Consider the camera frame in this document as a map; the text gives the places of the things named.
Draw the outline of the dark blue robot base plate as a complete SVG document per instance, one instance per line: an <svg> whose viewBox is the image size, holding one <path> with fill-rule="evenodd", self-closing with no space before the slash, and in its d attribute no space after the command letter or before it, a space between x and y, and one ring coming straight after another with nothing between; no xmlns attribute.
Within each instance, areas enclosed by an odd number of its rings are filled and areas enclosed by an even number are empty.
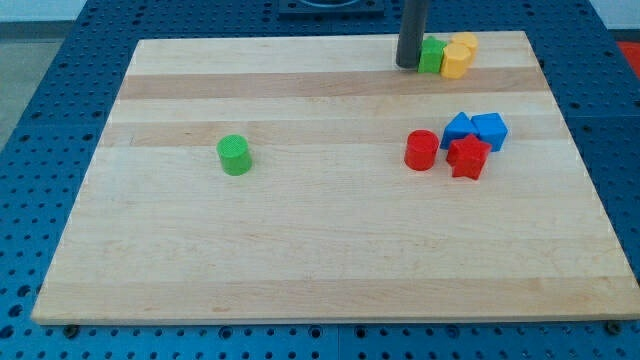
<svg viewBox="0 0 640 360"><path fill-rule="evenodd" d="M384 0L277 0L279 18L382 16Z"/></svg>

